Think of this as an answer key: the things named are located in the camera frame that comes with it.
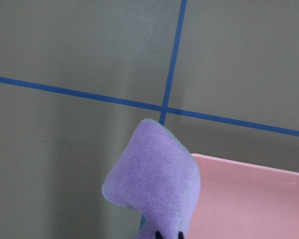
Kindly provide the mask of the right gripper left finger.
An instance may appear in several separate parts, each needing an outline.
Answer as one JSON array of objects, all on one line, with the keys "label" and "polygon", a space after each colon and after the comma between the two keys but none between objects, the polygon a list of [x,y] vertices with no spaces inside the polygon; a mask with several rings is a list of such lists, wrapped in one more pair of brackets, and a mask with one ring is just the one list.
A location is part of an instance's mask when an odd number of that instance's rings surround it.
[{"label": "right gripper left finger", "polygon": [[159,231],[155,232],[155,239],[162,239],[162,235]]}]

